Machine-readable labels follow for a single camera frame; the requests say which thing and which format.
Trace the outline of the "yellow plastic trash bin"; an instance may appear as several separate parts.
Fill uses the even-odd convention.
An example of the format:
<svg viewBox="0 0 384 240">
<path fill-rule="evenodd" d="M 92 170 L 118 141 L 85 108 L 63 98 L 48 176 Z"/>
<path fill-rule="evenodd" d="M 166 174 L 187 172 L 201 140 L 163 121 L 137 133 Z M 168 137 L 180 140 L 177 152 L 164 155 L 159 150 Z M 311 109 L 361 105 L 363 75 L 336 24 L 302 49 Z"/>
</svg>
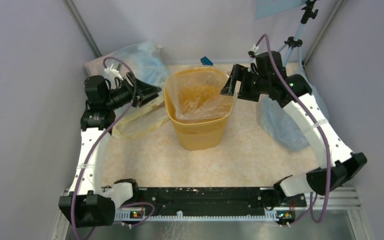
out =
<svg viewBox="0 0 384 240">
<path fill-rule="evenodd" d="M 189 151 L 197 151 L 213 148 L 221 142 L 231 112 L 222 118 L 193 123 L 182 123 L 170 116 L 169 118 L 182 147 Z"/>
</svg>

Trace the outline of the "clear plastic trash bag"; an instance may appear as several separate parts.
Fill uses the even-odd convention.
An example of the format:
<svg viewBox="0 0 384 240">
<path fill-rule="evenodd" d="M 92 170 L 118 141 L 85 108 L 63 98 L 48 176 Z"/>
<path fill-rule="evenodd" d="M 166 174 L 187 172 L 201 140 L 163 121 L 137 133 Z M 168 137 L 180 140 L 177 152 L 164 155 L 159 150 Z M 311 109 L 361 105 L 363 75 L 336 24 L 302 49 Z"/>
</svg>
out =
<svg viewBox="0 0 384 240">
<path fill-rule="evenodd" d="M 231 96 L 221 95 L 226 74 L 213 66 L 190 67 L 171 74 L 165 85 L 170 117 L 181 123 L 200 123 L 226 117 L 233 109 Z"/>
</svg>

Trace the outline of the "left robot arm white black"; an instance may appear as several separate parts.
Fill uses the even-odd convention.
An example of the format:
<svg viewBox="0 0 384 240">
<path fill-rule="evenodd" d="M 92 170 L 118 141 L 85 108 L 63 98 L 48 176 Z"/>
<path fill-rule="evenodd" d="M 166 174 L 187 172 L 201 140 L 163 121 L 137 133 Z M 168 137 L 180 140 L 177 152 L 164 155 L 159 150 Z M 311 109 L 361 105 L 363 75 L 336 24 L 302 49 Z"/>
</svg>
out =
<svg viewBox="0 0 384 240">
<path fill-rule="evenodd" d="M 80 118 L 80 154 L 68 194 L 58 200 L 60 211 L 75 228 L 110 226 L 122 204 L 134 207 L 140 202 L 134 179 L 119 180 L 102 190 L 105 152 L 115 124 L 130 108 L 156 99 L 162 89 L 137 79 L 132 72 L 115 81 L 115 88 L 102 75 L 84 81 L 87 99 Z"/>
</svg>

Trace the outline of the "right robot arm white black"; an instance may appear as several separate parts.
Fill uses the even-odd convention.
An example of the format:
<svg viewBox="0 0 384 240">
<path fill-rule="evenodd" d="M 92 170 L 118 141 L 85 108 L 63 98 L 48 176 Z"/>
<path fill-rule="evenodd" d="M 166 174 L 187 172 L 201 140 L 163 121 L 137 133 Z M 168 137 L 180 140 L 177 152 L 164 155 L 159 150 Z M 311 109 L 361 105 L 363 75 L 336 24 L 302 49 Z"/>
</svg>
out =
<svg viewBox="0 0 384 240">
<path fill-rule="evenodd" d="M 300 74 L 287 75 L 279 52 L 256 55 L 249 67 L 234 64 L 221 95 L 258 102 L 267 95 L 296 123 L 309 142 L 318 168 L 291 175 L 275 183 L 273 200 L 287 206 L 294 196 L 315 192 L 324 196 L 353 179 L 367 163 L 366 156 L 353 152 L 337 135 L 318 106 L 313 90 Z"/>
</svg>

